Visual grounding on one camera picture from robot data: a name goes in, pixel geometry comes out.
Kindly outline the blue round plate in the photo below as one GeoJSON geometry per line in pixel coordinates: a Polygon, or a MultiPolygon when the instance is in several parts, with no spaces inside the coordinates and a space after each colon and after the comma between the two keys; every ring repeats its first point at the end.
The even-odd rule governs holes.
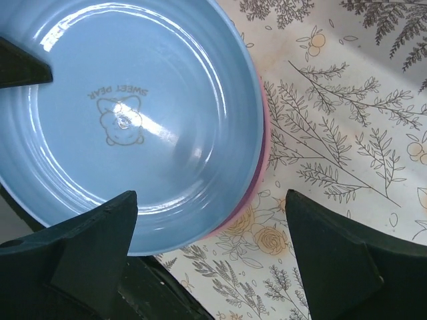
{"type": "Polygon", "coordinates": [[[130,255],[193,243],[262,150],[254,63],[216,1],[2,1],[1,35],[48,84],[1,91],[1,184],[50,227],[137,193],[130,255]]]}

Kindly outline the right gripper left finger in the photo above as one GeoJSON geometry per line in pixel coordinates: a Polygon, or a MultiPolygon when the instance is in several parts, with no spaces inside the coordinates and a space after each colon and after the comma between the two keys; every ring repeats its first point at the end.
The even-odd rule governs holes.
{"type": "Polygon", "coordinates": [[[137,219],[126,191],[1,244],[2,319],[109,319],[137,219]]]}

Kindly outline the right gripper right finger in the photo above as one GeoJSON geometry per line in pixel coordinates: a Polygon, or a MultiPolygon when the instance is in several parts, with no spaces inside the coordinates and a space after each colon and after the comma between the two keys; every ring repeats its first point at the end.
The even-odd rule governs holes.
{"type": "Polygon", "coordinates": [[[286,217],[312,319],[426,318],[426,246],[292,189],[286,217]]]}

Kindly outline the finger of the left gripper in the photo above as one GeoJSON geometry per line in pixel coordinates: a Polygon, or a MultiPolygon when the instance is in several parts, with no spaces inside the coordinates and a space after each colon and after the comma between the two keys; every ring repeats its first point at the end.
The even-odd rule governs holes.
{"type": "Polygon", "coordinates": [[[1,37],[1,88],[51,83],[50,66],[1,37]]]}

